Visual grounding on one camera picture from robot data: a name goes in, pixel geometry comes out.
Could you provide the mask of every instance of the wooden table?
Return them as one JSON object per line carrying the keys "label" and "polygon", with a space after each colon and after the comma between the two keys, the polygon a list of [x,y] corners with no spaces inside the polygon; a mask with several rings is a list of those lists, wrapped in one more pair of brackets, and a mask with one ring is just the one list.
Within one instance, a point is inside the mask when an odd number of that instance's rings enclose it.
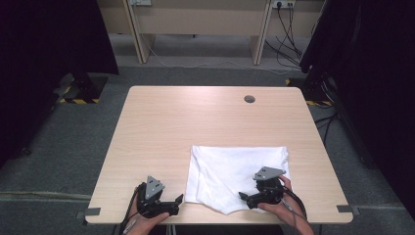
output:
{"label": "wooden table", "polygon": [[259,65],[272,0],[152,0],[151,6],[130,6],[141,61],[147,63],[157,34],[245,35],[253,64]]}
{"label": "wooden table", "polygon": [[[247,103],[245,97],[255,97]],[[301,92],[292,87],[135,86],[126,98],[89,210],[90,223],[120,223],[133,190],[148,175],[164,202],[185,193],[192,145],[287,146],[295,193],[311,223],[347,223],[351,212]],[[180,205],[164,223],[281,223],[274,214],[224,215]]]}

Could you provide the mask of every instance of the white cloth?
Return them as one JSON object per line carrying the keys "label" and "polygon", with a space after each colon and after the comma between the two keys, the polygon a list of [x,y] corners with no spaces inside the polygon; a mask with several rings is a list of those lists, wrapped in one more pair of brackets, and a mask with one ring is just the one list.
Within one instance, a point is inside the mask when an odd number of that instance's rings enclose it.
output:
{"label": "white cloth", "polygon": [[258,193],[253,178],[263,166],[284,169],[290,178],[287,148],[193,146],[185,202],[224,214],[248,210],[239,192]]}

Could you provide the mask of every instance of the desk leg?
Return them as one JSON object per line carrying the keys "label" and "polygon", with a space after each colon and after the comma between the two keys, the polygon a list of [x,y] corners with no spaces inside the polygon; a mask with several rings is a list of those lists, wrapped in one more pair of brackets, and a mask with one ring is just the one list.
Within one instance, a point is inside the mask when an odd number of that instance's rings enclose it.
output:
{"label": "desk leg", "polygon": [[143,63],[147,63],[147,61],[149,60],[149,56],[151,54],[150,49],[153,47],[153,44],[155,43],[156,36],[154,34],[139,33],[137,37],[139,41]]}
{"label": "desk leg", "polygon": [[131,5],[128,3],[128,0],[122,1],[124,4],[125,13],[127,15],[128,24],[131,30],[131,35],[134,41],[135,51],[137,52],[138,63],[143,64],[143,56],[142,51],[140,50],[140,38],[138,38],[139,34],[137,33],[138,26],[134,17],[134,12],[132,11]]}
{"label": "desk leg", "polygon": [[253,63],[255,66],[259,66],[260,58],[262,56],[263,44],[265,43],[266,34],[268,31],[269,21],[271,19],[272,1],[267,0],[263,13],[262,25],[259,32],[259,36],[250,37],[251,51],[253,52]]}

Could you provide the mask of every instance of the hand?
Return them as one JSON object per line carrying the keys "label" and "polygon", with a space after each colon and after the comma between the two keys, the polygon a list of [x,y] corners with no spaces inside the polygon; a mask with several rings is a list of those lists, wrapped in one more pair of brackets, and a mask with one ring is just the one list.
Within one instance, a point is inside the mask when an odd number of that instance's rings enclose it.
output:
{"label": "hand", "polygon": [[146,218],[144,216],[141,216],[140,214],[136,214],[128,221],[127,224],[131,224],[131,222],[134,221],[134,219],[136,219],[137,217],[137,222],[134,224],[131,230],[129,230],[127,235],[148,235],[150,231],[152,231],[154,226],[167,219],[169,217],[169,214],[168,212],[164,212],[152,218]]}
{"label": "hand", "polygon": [[[289,178],[284,175],[280,175],[279,178],[284,182],[284,185],[288,189],[292,190],[291,180]],[[292,211],[290,211],[283,202],[280,202],[277,205],[260,203],[258,204],[258,207],[267,212],[275,213],[285,223],[295,227],[301,235],[314,234],[307,220],[304,218],[304,214],[302,213],[299,204],[286,193],[284,193],[283,200],[292,208]]]}
{"label": "hand", "polygon": [[137,197],[134,198],[134,201],[131,205],[130,212],[128,214],[128,217],[130,217],[128,223],[126,226],[130,225],[135,219],[137,221],[135,222],[134,226],[132,226],[131,230],[128,231],[128,235],[147,235],[150,233],[150,231],[159,223],[164,221],[170,216],[168,212],[161,213],[157,215],[156,217],[152,218],[146,218],[142,216],[137,211]]}

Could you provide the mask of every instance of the wall socket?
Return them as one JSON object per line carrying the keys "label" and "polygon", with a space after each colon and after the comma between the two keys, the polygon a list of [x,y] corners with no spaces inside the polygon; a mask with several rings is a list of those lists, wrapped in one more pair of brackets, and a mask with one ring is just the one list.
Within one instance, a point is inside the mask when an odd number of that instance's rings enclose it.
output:
{"label": "wall socket", "polygon": [[296,0],[275,0],[272,8],[278,8],[278,2],[281,2],[281,9],[294,8],[296,5]]}
{"label": "wall socket", "polygon": [[151,6],[152,0],[128,0],[132,6]]}

